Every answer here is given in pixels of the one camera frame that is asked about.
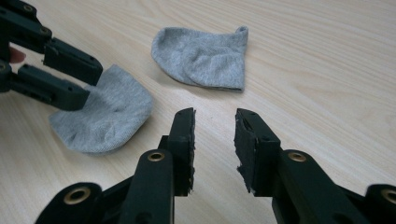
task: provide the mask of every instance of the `gray sock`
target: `gray sock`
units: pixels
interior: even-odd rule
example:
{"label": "gray sock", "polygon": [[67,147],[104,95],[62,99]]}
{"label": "gray sock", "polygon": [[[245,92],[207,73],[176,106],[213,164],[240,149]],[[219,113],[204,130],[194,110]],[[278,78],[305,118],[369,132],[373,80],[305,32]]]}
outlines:
{"label": "gray sock", "polygon": [[129,73],[112,65],[79,111],[49,117],[52,129],[75,151],[103,154],[122,147],[149,117],[152,98]]}
{"label": "gray sock", "polygon": [[248,28],[215,35],[186,28],[164,28],[152,42],[151,56],[170,77],[193,86],[243,91]]}

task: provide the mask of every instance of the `wooden table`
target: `wooden table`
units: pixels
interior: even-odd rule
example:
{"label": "wooden table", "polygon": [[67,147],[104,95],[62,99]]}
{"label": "wooden table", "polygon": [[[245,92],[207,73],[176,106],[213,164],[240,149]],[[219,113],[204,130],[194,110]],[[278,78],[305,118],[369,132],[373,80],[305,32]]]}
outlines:
{"label": "wooden table", "polygon": [[[176,223],[276,223],[271,199],[247,193],[234,151],[236,108],[253,110],[283,148],[313,156],[332,180],[364,194],[396,185],[396,4],[393,1],[29,0],[54,36],[118,64],[154,98],[147,122],[119,151],[67,149],[51,129],[57,109],[0,94],[0,223],[32,223],[61,189],[107,189],[169,134],[178,110],[196,109],[194,191],[176,198]],[[249,28],[246,89],[178,83],[151,59],[163,27],[233,33]],[[26,63],[44,67],[28,50]],[[66,77],[48,68],[56,76]]]}

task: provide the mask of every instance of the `fabric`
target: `fabric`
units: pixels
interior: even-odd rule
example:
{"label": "fabric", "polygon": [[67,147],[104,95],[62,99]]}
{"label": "fabric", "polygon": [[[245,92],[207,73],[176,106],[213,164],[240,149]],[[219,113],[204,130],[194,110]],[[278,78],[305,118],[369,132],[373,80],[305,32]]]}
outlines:
{"label": "fabric", "polygon": [[167,27],[154,37],[151,56],[173,79],[192,86],[226,91],[245,88],[248,28],[233,34],[210,34]]}
{"label": "fabric", "polygon": [[122,147],[152,110],[149,92],[129,73],[112,65],[79,111],[58,111],[49,117],[64,144],[87,154],[109,153]]}

